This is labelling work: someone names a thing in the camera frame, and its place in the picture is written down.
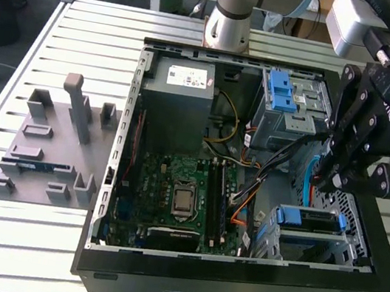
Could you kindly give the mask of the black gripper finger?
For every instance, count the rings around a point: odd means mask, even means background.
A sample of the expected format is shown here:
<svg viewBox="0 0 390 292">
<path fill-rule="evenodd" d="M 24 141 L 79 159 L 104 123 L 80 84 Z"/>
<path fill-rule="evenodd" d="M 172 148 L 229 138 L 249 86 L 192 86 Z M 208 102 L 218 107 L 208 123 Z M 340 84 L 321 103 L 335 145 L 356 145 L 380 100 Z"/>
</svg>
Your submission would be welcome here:
<svg viewBox="0 0 390 292">
<path fill-rule="evenodd" d="M 372 92 L 369 76 L 354 64 L 345 65 L 329 119 L 328 150 L 319 163 L 315 183 L 325 185 L 326 176 L 352 164 L 361 144 L 375 128 L 376 117 L 369 114 Z"/>
<path fill-rule="evenodd" d="M 363 163 L 354 161 L 342 170 L 326 176 L 324 191 L 370 194 L 390 200 L 390 161 L 379 163 L 371 174 L 368 173 L 368 169 Z"/>
</svg>

